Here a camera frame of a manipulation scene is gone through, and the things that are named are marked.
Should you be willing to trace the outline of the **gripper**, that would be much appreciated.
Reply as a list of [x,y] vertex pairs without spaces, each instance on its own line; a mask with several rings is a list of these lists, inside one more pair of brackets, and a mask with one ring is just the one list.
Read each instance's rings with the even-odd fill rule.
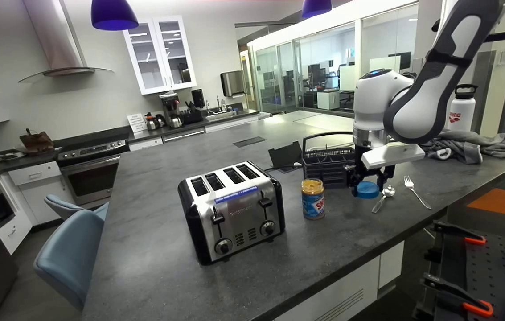
[[373,170],[368,169],[362,160],[365,152],[371,148],[355,145],[355,165],[346,165],[347,187],[354,197],[358,197],[358,185],[364,180],[364,177],[376,176],[376,183],[380,191],[383,191],[387,181],[394,177],[395,165],[379,167]]

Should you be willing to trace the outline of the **blue jar lid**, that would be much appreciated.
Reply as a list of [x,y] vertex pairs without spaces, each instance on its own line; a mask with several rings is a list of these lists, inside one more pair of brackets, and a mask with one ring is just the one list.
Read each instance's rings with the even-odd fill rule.
[[380,187],[372,181],[361,181],[355,187],[354,196],[361,199],[375,199],[381,192]]

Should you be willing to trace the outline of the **peanut butter jar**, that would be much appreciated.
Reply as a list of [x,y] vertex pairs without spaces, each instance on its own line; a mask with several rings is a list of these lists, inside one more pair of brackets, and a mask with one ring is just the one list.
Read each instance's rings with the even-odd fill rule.
[[301,183],[304,218],[315,221],[325,217],[324,184],[319,179],[304,179]]

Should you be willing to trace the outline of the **silver spoon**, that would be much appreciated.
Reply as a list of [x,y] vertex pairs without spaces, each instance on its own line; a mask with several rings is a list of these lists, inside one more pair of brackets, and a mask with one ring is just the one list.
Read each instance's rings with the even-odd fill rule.
[[378,211],[381,209],[381,207],[385,203],[386,199],[388,199],[389,197],[393,197],[395,195],[395,193],[396,193],[396,189],[392,185],[388,185],[387,187],[385,187],[382,191],[381,199],[372,208],[372,213],[374,213],[374,214],[378,213]]

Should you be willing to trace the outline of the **silver fork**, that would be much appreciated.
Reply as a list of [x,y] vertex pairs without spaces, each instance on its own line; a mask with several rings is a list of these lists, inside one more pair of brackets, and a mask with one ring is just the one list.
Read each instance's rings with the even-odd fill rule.
[[404,185],[417,197],[418,201],[423,205],[423,207],[431,210],[432,206],[429,203],[427,203],[427,201],[425,201],[425,199],[423,199],[415,190],[415,184],[411,180],[411,177],[409,175],[405,175],[403,177],[403,180],[404,180]]

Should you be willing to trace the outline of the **black cutlery caddy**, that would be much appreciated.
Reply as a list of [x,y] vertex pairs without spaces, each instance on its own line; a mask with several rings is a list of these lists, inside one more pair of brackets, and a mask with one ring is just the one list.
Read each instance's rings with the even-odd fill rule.
[[349,187],[351,169],[355,166],[355,150],[352,147],[307,148],[308,140],[323,136],[351,136],[352,132],[328,132],[303,138],[301,163],[304,179],[319,179],[325,189]]

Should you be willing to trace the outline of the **open black outlet cover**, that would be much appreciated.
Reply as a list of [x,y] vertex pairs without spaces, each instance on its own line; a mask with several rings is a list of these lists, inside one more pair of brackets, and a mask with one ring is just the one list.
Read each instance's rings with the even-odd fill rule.
[[279,170],[282,173],[295,170],[302,166],[302,149],[298,141],[294,141],[282,148],[271,148],[268,150],[272,161],[271,170]]

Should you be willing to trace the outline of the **grey cloth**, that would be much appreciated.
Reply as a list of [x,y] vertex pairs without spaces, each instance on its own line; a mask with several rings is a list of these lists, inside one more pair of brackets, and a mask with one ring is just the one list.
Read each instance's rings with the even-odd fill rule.
[[419,146],[426,157],[440,161],[456,159],[467,165],[477,165],[483,162],[484,155],[505,159],[505,133],[486,137],[471,131],[444,129]]

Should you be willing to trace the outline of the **white water bottle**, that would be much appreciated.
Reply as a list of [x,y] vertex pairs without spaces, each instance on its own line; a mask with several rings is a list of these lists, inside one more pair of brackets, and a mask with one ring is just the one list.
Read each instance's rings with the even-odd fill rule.
[[446,129],[453,131],[470,131],[475,112],[475,94],[478,86],[473,84],[457,85],[454,99],[449,107]]

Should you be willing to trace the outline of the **monitor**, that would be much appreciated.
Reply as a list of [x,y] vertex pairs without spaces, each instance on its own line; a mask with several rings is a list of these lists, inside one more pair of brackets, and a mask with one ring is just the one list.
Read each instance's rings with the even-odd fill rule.
[[308,65],[308,86],[315,88],[326,82],[326,69],[319,63]]
[[413,53],[411,51],[402,53],[390,53],[388,57],[399,57],[399,72],[411,70]]

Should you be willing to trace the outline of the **flat countertop outlet cover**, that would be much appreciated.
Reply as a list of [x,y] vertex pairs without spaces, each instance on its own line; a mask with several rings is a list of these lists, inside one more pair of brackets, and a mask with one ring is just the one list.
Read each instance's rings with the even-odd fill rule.
[[250,146],[250,145],[253,145],[253,144],[258,144],[258,143],[263,142],[263,141],[265,141],[265,138],[263,138],[261,136],[255,136],[255,137],[252,137],[252,138],[248,138],[246,140],[241,140],[241,141],[234,142],[233,145],[236,146],[237,148],[244,148],[246,146]]

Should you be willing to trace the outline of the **silver four-slot toaster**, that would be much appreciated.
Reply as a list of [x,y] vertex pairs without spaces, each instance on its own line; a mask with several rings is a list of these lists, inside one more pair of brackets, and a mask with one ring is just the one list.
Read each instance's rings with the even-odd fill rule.
[[[209,173],[188,177],[177,187],[197,260],[210,265],[273,239],[286,228],[282,185],[253,162],[241,162]],[[258,201],[270,198],[273,205],[263,209]],[[214,225],[213,213],[222,213],[225,222]],[[260,226],[274,221],[274,235],[264,237]],[[233,242],[226,255],[215,253],[220,239]]]

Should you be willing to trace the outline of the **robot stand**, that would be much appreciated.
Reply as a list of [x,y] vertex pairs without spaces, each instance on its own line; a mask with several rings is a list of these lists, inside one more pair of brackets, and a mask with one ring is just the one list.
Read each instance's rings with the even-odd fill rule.
[[425,297],[412,315],[414,321],[505,321],[505,236],[470,231],[484,236],[487,243],[469,244],[458,236],[434,232],[435,246],[425,254],[431,263],[427,273],[489,302],[493,316],[482,318],[464,311],[457,297],[425,287]]

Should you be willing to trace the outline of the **paper towel dispenser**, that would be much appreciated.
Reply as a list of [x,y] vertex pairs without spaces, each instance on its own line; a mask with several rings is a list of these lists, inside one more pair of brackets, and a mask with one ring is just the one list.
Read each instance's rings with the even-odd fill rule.
[[242,70],[220,73],[224,97],[237,97],[246,93]]

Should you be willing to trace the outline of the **blue pendant lamp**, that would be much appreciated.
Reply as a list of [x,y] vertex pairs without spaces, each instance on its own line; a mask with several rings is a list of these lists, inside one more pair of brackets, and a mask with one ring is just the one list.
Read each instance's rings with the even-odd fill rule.
[[92,0],[91,24],[98,30],[131,30],[139,26],[127,0]]
[[332,8],[332,0],[304,0],[302,18],[308,19],[314,16],[319,16],[330,12]]

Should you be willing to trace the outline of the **black utensil holder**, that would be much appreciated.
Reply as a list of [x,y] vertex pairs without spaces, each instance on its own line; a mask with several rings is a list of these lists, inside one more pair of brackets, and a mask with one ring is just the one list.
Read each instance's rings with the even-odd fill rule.
[[183,124],[193,124],[203,121],[203,114],[197,109],[193,102],[185,101],[187,110],[181,114]]

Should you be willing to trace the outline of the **coffee maker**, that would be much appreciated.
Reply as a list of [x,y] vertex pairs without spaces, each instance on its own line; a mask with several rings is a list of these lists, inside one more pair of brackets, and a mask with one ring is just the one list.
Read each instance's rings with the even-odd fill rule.
[[180,128],[183,126],[183,119],[179,115],[178,110],[178,95],[170,90],[167,93],[161,94],[159,98],[161,99],[167,126],[169,126],[169,128]]

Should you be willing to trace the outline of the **white sign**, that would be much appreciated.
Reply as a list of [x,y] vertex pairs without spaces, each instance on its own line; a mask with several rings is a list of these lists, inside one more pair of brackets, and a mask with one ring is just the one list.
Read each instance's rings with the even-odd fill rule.
[[133,133],[144,132],[147,130],[147,123],[144,115],[140,113],[128,115],[127,120]]

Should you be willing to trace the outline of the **steel stove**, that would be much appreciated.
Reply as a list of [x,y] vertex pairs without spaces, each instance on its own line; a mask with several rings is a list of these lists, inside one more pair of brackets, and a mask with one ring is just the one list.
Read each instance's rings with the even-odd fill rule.
[[108,201],[121,155],[129,150],[121,136],[85,140],[59,150],[55,162],[76,205]]

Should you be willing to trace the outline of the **blue chair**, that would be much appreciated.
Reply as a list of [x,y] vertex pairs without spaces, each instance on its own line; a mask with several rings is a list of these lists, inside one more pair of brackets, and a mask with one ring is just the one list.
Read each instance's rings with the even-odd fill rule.
[[65,220],[46,240],[33,270],[78,311],[85,305],[104,220],[91,210],[80,210]]
[[[63,220],[67,220],[67,219],[69,219],[69,217],[71,217],[71,215],[73,215],[81,210],[85,210],[81,206],[63,201],[59,197],[52,195],[52,194],[47,195],[45,197],[44,201]],[[90,209],[90,211],[93,211],[93,213],[95,215],[97,215],[97,217],[100,217],[102,219],[102,221],[105,221],[106,217],[107,217],[108,206],[109,206],[109,202],[106,202],[105,204],[97,207],[96,209],[93,209],[93,210]]]

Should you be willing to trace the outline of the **steel range hood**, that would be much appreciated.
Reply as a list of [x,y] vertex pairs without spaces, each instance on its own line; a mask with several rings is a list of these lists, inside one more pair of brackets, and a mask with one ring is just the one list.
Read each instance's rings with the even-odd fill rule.
[[64,0],[22,0],[44,51],[49,69],[19,80],[36,83],[44,78],[113,71],[88,66],[70,21]]

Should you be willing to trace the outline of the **white glass wall cabinet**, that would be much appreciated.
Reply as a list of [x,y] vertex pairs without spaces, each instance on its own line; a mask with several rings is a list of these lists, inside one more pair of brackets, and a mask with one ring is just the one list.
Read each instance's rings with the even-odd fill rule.
[[140,20],[123,36],[142,95],[197,86],[193,59],[181,16]]

